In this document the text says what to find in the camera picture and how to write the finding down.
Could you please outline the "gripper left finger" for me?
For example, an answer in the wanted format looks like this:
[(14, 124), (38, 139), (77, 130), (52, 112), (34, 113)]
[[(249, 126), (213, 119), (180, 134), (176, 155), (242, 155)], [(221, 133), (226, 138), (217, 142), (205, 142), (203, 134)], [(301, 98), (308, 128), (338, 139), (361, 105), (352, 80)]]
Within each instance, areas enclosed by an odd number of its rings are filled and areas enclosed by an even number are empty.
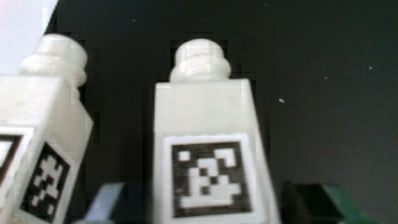
[(105, 183), (86, 216), (73, 224), (148, 224), (146, 187), (125, 182)]

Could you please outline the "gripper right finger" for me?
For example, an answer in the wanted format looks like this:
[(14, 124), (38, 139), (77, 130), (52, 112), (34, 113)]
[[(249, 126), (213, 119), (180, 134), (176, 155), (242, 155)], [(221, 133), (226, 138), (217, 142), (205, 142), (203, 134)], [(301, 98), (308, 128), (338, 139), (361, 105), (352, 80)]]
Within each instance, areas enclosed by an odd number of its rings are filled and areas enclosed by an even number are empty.
[(380, 224), (336, 184), (283, 186), (283, 224)]

